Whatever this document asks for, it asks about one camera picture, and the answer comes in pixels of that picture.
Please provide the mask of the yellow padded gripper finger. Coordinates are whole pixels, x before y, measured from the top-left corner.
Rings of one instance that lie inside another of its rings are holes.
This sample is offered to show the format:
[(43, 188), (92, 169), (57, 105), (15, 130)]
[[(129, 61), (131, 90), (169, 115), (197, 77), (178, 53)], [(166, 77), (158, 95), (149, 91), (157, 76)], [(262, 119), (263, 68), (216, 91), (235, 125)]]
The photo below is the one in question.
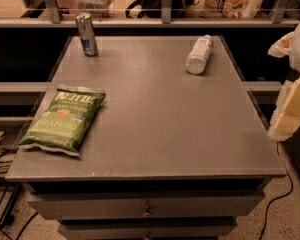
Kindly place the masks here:
[(284, 56), (290, 55), (290, 46), (292, 42), (292, 37), (294, 32), (289, 32), (279, 40), (277, 40), (268, 50), (268, 54), (276, 57), (282, 58)]
[(276, 109), (270, 120), (268, 136), (273, 141), (285, 141), (300, 128), (300, 78), (286, 80), (280, 89)]

